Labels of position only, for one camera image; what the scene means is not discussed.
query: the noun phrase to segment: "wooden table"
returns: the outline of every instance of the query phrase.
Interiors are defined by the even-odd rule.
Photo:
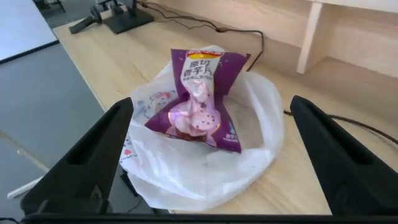
[[[252,54],[258,50],[252,43],[258,38],[256,35],[217,34],[207,28],[188,30],[174,22],[152,22],[119,35],[114,35],[104,25],[93,25],[71,35],[68,30],[70,25],[58,27],[54,32],[104,110],[129,96],[137,86],[150,82],[170,60],[171,48],[192,49],[218,44],[226,50]],[[276,84],[286,109],[292,97],[300,95],[327,113],[356,119],[397,137],[397,127],[341,100],[314,91],[292,77],[285,77],[262,65],[256,65],[253,71]],[[339,123],[398,170],[396,146],[365,129]],[[285,116],[284,146],[270,168],[243,193],[205,213],[330,214],[291,117]]]

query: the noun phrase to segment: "plastic bag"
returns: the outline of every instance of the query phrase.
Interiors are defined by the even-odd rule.
[[[167,138],[146,128],[146,121],[175,97],[171,63],[131,93],[134,112],[120,164],[153,208],[201,211],[220,205],[254,182],[282,147],[282,102],[275,85],[263,76],[241,72],[224,99],[241,154]]]

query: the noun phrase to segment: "purple snack bag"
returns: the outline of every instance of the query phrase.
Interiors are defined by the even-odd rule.
[[[223,98],[250,55],[212,50],[172,49],[178,98],[151,117],[153,131],[233,152],[241,145]]]

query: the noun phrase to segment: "power cord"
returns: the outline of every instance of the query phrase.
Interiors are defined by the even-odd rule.
[[[134,209],[136,209],[140,204],[141,204],[141,202],[142,202],[142,197],[139,199],[139,201],[137,202],[137,204],[134,206],[134,207],[132,207],[132,208],[130,208],[128,211],[126,211],[126,213],[130,213],[130,212],[132,212]]]
[[[192,16],[182,16],[182,15],[178,14],[177,12],[173,12],[173,11],[165,9],[160,4],[156,4],[156,3],[153,3],[153,2],[142,2],[142,1],[138,1],[137,3],[140,4],[144,8],[152,9],[152,10],[158,12],[160,15],[162,15],[163,18],[168,19],[167,21],[156,21],[156,22],[171,22],[171,21],[174,21],[174,22],[186,27],[187,29],[209,27],[209,28],[211,28],[211,29],[213,29],[213,30],[215,30],[216,32],[219,32],[219,33],[225,33],[225,32],[231,31],[231,32],[250,32],[250,33],[258,33],[258,34],[260,34],[260,36],[261,36],[261,50],[257,54],[256,58],[254,59],[252,64],[250,64],[249,68],[246,71],[250,71],[252,69],[253,65],[257,62],[259,57],[264,52],[264,34],[260,30],[241,30],[241,29],[230,29],[230,28],[227,28],[227,27],[217,27],[214,23],[212,23],[210,21],[207,21],[207,20],[204,20],[204,19],[196,19],[196,18],[194,18]],[[166,16],[162,11],[160,11],[158,9],[155,9],[153,7],[150,7],[150,6],[148,6],[148,4],[153,4],[153,5],[161,8],[163,11],[175,14],[176,16]],[[191,21],[204,22],[204,23],[207,23],[207,24],[203,24],[201,26],[189,27],[189,26],[186,26],[185,24],[182,24],[181,22],[177,21],[176,19],[188,19],[188,20],[191,20]],[[284,114],[286,114],[288,116],[293,116],[292,113],[287,111],[287,110],[284,110]],[[333,119],[336,119],[336,120],[345,121],[347,123],[351,123],[353,125],[357,125],[359,127],[368,129],[368,130],[370,130],[370,131],[372,131],[374,133],[377,133],[377,134],[385,137],[386,139],[388,139],[388,140],[392,141],[393,143],[395,143],[396,145],[398,145],[398,140],[397,139],[393,138],[392,136],[390,136],[390,135],[388,135],[388,134],[386,134],[386,133],[384,133],[384,132],[382,132],[382,131],[380,131],[380,130],[372,127],[372,126],[369,126],[369,125],[361,123],[359,121],[356,121],[356,120],[353,120],[353,119],[350,119],[350,118],[345,118],[345,117],[342,117],[342,116],[337,116],[337,115],[333,115],[333,114],[328,114],[328,116],[330,118],[333,118]]]

